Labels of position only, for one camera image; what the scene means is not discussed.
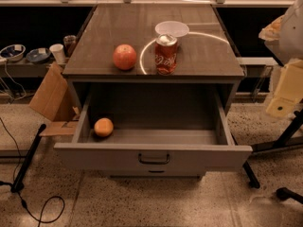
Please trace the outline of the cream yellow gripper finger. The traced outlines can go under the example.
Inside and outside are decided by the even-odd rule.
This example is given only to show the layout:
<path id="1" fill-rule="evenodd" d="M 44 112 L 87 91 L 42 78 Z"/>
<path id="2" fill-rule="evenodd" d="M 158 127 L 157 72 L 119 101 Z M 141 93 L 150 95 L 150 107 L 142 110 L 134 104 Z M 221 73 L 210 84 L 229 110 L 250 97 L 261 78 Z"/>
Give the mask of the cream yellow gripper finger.
<path id="1" fill-rule="evenodd" d="M 272 117 L 290 114 L 303 99 L 303 61 L 291 59 L 280 69 L 280 77 L 266 113 Z"/>

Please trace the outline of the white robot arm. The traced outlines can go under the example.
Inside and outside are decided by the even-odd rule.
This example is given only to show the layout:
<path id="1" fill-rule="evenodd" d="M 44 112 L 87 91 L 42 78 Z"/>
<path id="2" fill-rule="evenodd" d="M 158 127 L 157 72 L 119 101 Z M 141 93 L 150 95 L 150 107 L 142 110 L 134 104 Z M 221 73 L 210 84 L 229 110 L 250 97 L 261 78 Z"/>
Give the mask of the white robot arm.
<path id="1" fill-rule="evenodd" d="M 284 117 L 303 99 L 303 0 L 295 0 L 285 12 L 279 40 L 265 44 L 283 63 L 266 113 Z"/>

